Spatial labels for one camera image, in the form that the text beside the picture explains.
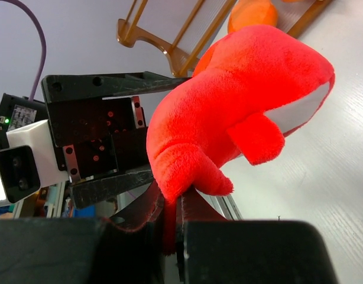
white table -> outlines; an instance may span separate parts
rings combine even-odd
[[[224,35],[226,23],[215,41]],[[252,167],[242,157],[223,171],[244,218],[310,222],[340,283],[362,284],[363,0],[334,0],[300,39],[334,65],[331,96],[276,160]]]

stuffed animal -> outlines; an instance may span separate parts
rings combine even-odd
[[[177,198],[190,185],[208,195],[230,194],[233,184],[220,167],[240,154],[251,165],[275,159],[334,81],[323,56],[269,25],[244,27],[208,49],[148,127],[148,158],[166,200],[166,254],[174,249]]]

plush toy fin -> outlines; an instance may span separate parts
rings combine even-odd
[[[275,159],[285,144],[278,126],[260,113],[233,125],[227,133],[253,166]]]

white patch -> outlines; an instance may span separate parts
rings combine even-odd
[[[311,119],[329,89],[330,83],[327,82],[298,101],[266,111],[264,115],[276,123],[282,133],[286,133]]]

camera lens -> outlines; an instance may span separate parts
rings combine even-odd
[[[26,179],[20,179],[18,181],[18,186],[22,191],[26,191],[28,189],[28,182]]]
[[[21,159],[20,157],[14,157],[12,161],[14,167],[21,167]]]

